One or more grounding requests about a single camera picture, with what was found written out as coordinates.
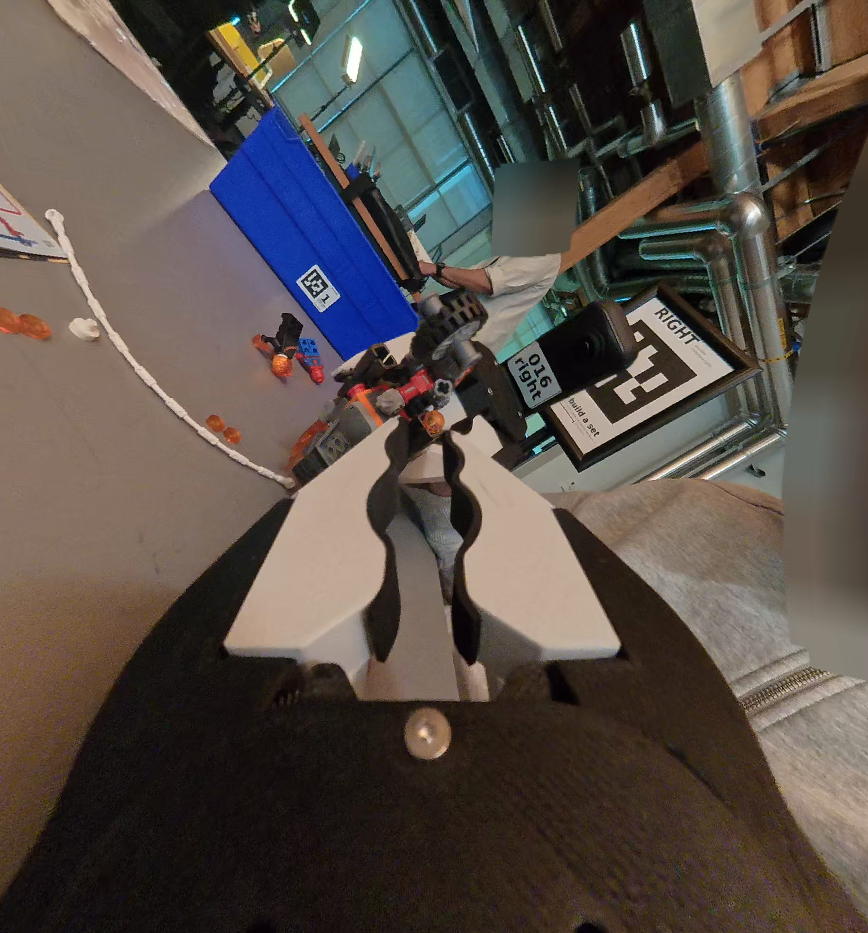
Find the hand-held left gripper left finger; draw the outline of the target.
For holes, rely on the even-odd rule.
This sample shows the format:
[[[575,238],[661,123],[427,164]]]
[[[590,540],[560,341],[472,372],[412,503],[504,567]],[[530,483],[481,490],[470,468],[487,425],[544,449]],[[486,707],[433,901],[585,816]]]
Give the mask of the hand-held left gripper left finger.
[[[234,656],[386,661],[401,617],[388,528],[408,462],[408,422],[387,422],[288,500],[288,513],[226,636]]]

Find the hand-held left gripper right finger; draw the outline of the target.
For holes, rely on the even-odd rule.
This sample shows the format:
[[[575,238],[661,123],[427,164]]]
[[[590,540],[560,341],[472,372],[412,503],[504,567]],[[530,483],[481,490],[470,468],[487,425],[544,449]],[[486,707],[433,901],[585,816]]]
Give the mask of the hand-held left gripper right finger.
[[[621,642],[553,507],[476,447],[443,440],[451,522],[452,634],[469,664],[614,657]]]

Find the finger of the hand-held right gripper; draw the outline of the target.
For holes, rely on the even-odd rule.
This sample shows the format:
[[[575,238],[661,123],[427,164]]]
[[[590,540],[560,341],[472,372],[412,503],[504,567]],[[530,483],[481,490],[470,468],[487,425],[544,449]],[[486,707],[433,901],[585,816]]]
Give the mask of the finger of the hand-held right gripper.
[[[466,466],[489,459],[499,467],[510,468],[510,441],[482,415],[460,421],[460,451]]]

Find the black lego motorcycle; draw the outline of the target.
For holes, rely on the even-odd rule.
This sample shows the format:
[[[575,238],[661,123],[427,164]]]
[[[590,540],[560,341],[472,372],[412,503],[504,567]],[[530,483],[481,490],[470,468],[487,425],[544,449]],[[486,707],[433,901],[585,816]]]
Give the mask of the black lego motorcycle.
[[[289,470],[301,487],[389,421],[410,424],[412,452],[428,437],[420,418],[443,413],[473,375],[485,351],[475,341],[487,315],[476,296],[457,289],[424,299],[416,331],[404,351],[375,344],[336,379],[334,400],[292,449]]]

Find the black flame-head lego minifigure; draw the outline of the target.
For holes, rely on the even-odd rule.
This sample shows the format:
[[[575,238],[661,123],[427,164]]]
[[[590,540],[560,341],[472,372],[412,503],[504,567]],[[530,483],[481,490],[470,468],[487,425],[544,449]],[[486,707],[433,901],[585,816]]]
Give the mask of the black flame-head lego minifigure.
[[[299,354],[300,338],[303,325],[294,314],[284,312],[277,332],[256,334],[253,346],[268,357],[272,374],[279,379],[288,379],[293,375],[296,357]]]

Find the wooden ceiling beam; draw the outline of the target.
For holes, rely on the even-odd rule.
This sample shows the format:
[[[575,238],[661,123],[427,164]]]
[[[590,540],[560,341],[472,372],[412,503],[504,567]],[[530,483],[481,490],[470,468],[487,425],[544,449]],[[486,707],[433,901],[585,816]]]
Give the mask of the wooden ceiling beam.
[[[791,96],[757,113],[758,139],[775,144],[788,134],[804,132],[867,105],[868,53],[837,65]],[[573,231],[570,249],[562,256],[561,272],[571,269],[633,222],[705,175],[707,168],[706,150],[701,143],[663,163]]]

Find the silver ventilation ducts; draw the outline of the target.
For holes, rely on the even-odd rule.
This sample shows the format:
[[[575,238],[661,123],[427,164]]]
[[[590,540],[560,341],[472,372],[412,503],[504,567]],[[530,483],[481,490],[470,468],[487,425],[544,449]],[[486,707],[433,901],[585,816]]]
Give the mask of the silver ventilation ducts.
[[[716,479],[782,446],[794,390],[773,217],[763,197],[743,71],[697,98],[694,108],[706,174],[617,236],[652,240],[648,253],[655,258],[699,258],[712,276],[715,302],[725,298],[731,307],[722,312],[731,339],[758,362],[759,384],[752,408],[644,481]]]

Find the black bag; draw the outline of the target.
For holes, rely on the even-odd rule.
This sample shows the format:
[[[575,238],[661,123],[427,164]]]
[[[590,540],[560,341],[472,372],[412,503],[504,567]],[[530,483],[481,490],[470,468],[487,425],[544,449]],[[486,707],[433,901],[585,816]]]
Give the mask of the black bag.
[[[369,174],[354,165],[348,166],[345,174],[348,185],[341,195],[343,202],[356,210],[359,217],[362,217],[358,210],[361,204],[367,216],[378,227],[382,239],[402,269],[403,274],[394,274],[398,285],[409,292],[420,290],[425,277],[421,274],[419,260],[402,216],[387,203]]]

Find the blue plastic bin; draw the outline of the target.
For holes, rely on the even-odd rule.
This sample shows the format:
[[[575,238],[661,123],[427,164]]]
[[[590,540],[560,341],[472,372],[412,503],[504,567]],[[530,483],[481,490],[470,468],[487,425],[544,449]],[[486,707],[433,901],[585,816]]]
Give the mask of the blue plastic bin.
[[[416,332],[412,305],[279,108],[209,189],[341,359]]]

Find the wooden workbench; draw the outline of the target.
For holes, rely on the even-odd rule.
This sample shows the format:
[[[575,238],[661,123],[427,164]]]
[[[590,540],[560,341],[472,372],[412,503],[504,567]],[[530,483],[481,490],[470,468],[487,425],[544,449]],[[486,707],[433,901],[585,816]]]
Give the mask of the wooden workbench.
[[[322,169],[323,173],[329,179],[331,186],[334,188],[335,193],[339,196],[340,200],[343,203],[345,210],[348,214],[355,220],[357,226],[360,230],[367,236],[370,242],[370,246],[376,252],[376,254],[381,259],[386,270],[392,275],[395,283],[398,285],[397,280],[394,277],[395,273],[403,274],[400,265],[393,256],[389,246],[382,239],[378,227],[371,221],[370,217],[367,216],[365,208],[361,204],[358,205],[359,217],[357,211],[350,208],[347,204],[343,202],[342,192],[345,190],[348,185],[348,180],[346,177],[346,169],[343,164],[340,163],[337,156],[331,151],[330,146],[325,142],[321,135],[317,132],[313,121],[306,114],[301,114],[299,116],[300,123],[300,133],[302,135],[302,140],[305,143],[305,146],[311,151],[311,154],[315,157],[319,167]],[[408,218],[405,212],[401,208],[394,208],[400,216],[402,216],[404,223],[410,228],[408,223]],[[406,291],[402,286],[399,286],[401,290],[408,294],[408,300],[412,303],[416,303],[420,298],[420,294],[424,289],[424,285],[421,286],[420,290],[410,292]]]

